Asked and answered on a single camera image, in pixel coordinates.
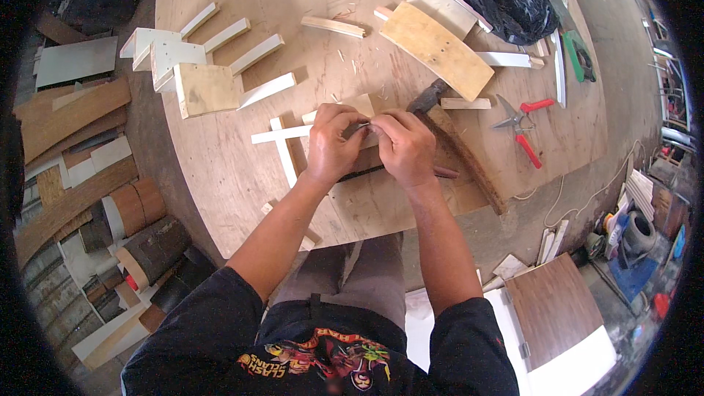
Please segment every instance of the wooden table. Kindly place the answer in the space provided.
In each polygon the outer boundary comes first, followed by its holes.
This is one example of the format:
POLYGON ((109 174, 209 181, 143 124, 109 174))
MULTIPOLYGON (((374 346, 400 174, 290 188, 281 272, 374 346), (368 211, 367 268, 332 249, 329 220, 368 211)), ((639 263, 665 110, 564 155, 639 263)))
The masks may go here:
MULTIPOLYGON (((403 0, 156 0, 157 29, 179 31, 208 3, 222 10, 190 39, 203 43, 225 26, 248 17, 252 29, 215 53, 216 65, 229 65, 273 33, 283 36, 286 46, 243 74, 245 90, 277 76, 294 72, 298 85, 240 111, 221 112, 181 119, 175 94, 163 94, 171 139, 193 200, 213 236, 220 253, 228 258, 244 242, 263 217, 262 205, 281 199, 289 191, 274 143, 252 145, 253 133, 268 131, 269 119, 283 116, 287 127, 301 125, 301 115, 320 103, 370 93, 378 111, 403 107, 435 80, 425 66, 378 34, 382 21, 373 15, 376 6, 394 8, 403 0), (332 18, 354 10, 344 22, 367 29, 363 40, 339 33, 303 27, 305 15, 332 18), (340 60, 342 52, 345 62, 340 60), (359 66, 354 73, 351 60, 359 66)), ((599 77, 594 46, 576 0, 569 10, 592 54, 599 77)), ((465 39, 475 51, 519 52, 477 26, 465 39)), ((606 152, 605 102, 601 80, 595 84, 576 81, 568 64, 568 108, 557 105, 532 114, 537 124, 527 132, 543 168, 536 170, 513 140, 513 131, 491 129, 506 118, 497 104, 500 93, 515 108, 521 102, 556 98, 553 57, 545 58, 540 70, 496 68, 480 97, 490 98, 491 110, 454 110, 458 131, 495 178, 504 198, 525 193, 550 180, 590 163, 606 152)), ((294 156, 305 167, 307 138, 294 141, 294 156)), ((370 153, 362 160, 372 160, 370 153)), ((443 180, 445 198, 454 215, 484 207, 487 201, 462 174, 443 180)), ((322 202, 311 229, 322 237, 319 247, 358 241, 415 226, 408 200, 387 172, 337 184, 322 202)))

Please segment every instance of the hand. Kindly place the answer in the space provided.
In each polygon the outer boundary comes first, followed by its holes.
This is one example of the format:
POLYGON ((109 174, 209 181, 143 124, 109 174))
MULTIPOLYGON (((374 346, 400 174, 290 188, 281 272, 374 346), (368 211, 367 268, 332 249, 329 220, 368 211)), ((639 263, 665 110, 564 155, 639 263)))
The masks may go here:
POLYGON ((342 137, 342 132, 350 124, 367 122, 369 118, 354 107, 345 104, 321 104, 311 128, 311 147, 305 172, 326 189, 332 188, 342 176, 350 172, 369 128, 358 128, 349 139, 342 137))
POLYGON ((379 157, 404 190, 436 181, 435 135, 414 114, 387 110, 371 125, 379 137, 379 157))

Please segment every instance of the workshop floor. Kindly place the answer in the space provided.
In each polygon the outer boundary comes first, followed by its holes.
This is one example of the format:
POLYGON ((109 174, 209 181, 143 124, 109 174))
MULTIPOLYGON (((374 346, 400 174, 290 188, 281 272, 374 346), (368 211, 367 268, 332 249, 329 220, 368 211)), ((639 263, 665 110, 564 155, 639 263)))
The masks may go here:
MULTIPOLYGON (((558 221, 568 209, 583 207, 590 196, 611 180, 636 139, 643 142, 646 155, 649 156, 657 145, 657 126, 661 119, 656 98, 656 75, 653 68, 648 66, 653 61, 653 56, 641 23, 641 11, 635 0, 578 1, 601 67, 608 115, 609 148, 607 155, 600 160, 565 177, 562 196, 555 211, 548 217, 549 224, 558 221)), ((154 0, 141 0, 132 24, 153 27, 154 0)), ((122 36, 126 39, 131 32, 132 29, 127 28, 122 36)), ((140 174, 155 177, 169 212, 186 225, 196 245, 217 266, 223 266, 224 260, 207 233, 181 173, 169 140, 161 96, 154 95, 150 90, 149 75, 132 74, 129 67, 124 65, 122 70, 128 73, 132 89, 127 135, 140 174)), ((642 152, 637 156, 636 165, 639 165, 642 152)), ((623 180, 624 172, 621 172, 620 178, 608 190, 596 196, 579 217, 575 218, 574 214, 569 216, 563 250, 581 245, 594 221, 605 209, 610 209, 616 203, 620 182, 623 180)), ((538 188, 528 200, 511 199, 510 211, 501 218, 495 216, 489 207, 457 218, 470 243, 477 266, 481 269, 484 282, 491 279, 491 271, 509 253, 526 264, 535 262, 545 228, 543 218, 558 197, 559 190, 560 178, 557 178, 538 188)), ((406 232, 403 261, 406 289, 422 287, 418 233, 415 230, 406 232)))

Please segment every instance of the red-handled scissors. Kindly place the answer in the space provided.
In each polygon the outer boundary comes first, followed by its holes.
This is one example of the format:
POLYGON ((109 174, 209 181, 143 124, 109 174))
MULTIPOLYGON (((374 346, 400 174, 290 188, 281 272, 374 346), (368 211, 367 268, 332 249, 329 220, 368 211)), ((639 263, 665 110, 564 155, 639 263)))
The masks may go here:
POLYGON ((528 144, 528 140, 526 137, 523 135, 523 132, 526 130, 533 130, 535 128, 535 124, 531 121, 531 127, 529 128, 522 128, 521 127, 521 120, 526 116, 526 114, 530 113, 533 110, 538 110, 542 109, 543 107, 548 107, 551 105, 555 104, 555 101, 553 100, 542 100, 538 102, 533 102, 533 103, 522 103, 521 107, 518 111, 515 111, 511 104, 509 104, 508 101, 504 99, 501 95, 496 95, 498 100, 501 102, 501 105, 503 105, 503 108, 506 110, 506 113, 508 114, 509 118, 498 122, 494 124, 493 128, 499 128, 499 127, 513 127, 513 130, 515 131, 515 140, 517 143, 519 143, 523 149, 526 151, 526 154, 528 154, 528 157, 530 158, 531 162, 535 166, 535 168, 539 169, 543 165, 540 162, 540 159, 538 159, 537 155, 533 151, 533 148, 528 144))

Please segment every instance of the person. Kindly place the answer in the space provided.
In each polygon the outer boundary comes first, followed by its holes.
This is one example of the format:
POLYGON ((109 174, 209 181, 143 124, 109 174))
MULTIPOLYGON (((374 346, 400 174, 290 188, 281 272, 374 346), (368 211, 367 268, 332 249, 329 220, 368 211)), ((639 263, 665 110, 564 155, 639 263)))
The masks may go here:
POLYGON ((494 311, 482 297, 472 253, 434 175, 435 137, 391 110, 368 119, 322 104, 308 167, 224 268, 216 271, 136 350, 122 371, 127 395, 517 395, 494 311), (365 124, 347 140, 351 124, 365 124), (404 355, 406 306, 400 238, 365 241, 347 280, 345 245, 294 263, 316 208, 350 172, 365 136, 404 189, 418 224, 420 268, 435 314, 426 374, 404 355))

